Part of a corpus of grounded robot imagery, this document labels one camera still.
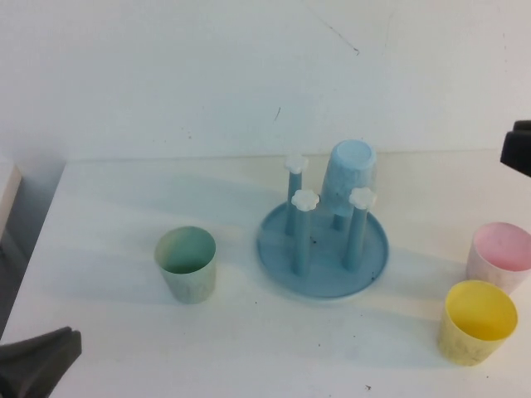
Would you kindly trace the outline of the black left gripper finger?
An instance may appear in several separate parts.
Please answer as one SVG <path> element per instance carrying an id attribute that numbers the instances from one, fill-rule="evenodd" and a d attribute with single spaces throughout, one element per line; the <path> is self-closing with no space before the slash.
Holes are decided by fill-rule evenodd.
<path id="1" fill-rule="evenodd" d="M 72 365 L 81 354 L 81 333 L 79 331 L 71 330 L 69 348 Z M 48 397 L 68 369 L 65 372 L 38 371 L 32 374 L 26 372 L 22 375 L 1 375 L 1 396 Z"/>
<path id="2" fill-rule="evenodd" d="M 20 342 L 2 344 L 1 375 L 65 372 L 71 365 L 70 340 L 71 328 L 64 327 Z"/>

